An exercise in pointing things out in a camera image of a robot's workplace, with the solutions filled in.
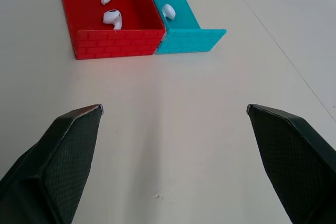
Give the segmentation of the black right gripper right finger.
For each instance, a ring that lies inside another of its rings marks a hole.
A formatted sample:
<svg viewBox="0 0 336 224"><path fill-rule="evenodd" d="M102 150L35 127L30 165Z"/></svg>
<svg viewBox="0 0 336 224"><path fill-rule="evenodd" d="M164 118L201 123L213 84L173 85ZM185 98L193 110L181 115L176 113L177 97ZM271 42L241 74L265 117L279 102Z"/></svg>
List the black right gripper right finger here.
<svg viewBox="0 0 336 224"><path fill-rule="evenodd" d="M302 117L247 106L265 172L292 224L336 224L336 150Z"/></svg>

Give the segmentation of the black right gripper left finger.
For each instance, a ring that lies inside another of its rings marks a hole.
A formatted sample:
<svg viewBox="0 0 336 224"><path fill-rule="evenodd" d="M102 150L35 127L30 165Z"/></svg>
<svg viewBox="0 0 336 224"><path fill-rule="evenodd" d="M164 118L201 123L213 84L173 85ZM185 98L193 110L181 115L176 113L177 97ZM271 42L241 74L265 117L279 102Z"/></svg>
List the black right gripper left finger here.
<svg viewBox="0 0 336 224"><path fill-rule="evenodd" d="M0 224L71 224L86 185L103 106L57 117L0 180Z"/></svg>

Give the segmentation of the red brick-pattern tray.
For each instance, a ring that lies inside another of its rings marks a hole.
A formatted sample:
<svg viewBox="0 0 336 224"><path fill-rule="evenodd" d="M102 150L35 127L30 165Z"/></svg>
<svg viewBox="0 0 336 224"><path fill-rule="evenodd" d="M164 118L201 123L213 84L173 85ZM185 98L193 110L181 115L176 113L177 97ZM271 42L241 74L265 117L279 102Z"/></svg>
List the red brick-pattern tray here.
<svg viewBox="0 0 336 224"><path fill-rule="evenodd" d="M147 56L156 51L165 28L153 0L62 0L77 60ZM104 24L103 14L117 9L122 28Z"/></svg>

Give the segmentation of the teal brick-pattern tray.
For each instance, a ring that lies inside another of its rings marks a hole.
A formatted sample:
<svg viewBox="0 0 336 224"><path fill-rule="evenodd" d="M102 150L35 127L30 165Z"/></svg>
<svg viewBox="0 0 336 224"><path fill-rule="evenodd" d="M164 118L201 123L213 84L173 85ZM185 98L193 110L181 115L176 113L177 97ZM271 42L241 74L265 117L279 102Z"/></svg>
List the teal brick-pattern tray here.
<svg viewBox="0 0 336 224"><path fill-rule="evenodd" d="M159 43L156 54L208 52L226 34L225 29L203 29L198 24L187 0L153 0L164 23L165 35ZM162 7L170 4L176 16L166 19Z"/></svg>

